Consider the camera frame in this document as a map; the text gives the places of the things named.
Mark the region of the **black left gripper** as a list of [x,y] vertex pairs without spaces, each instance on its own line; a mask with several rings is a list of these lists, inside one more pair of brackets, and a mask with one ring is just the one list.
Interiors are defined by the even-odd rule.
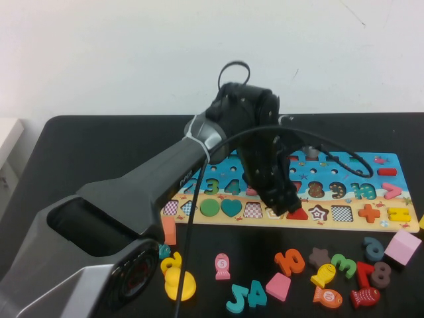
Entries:
[[237,151],[244,178],[277,216],[301,208],[289,159],[299,149],[300,137],[291,130],[248,130],[240,137]]

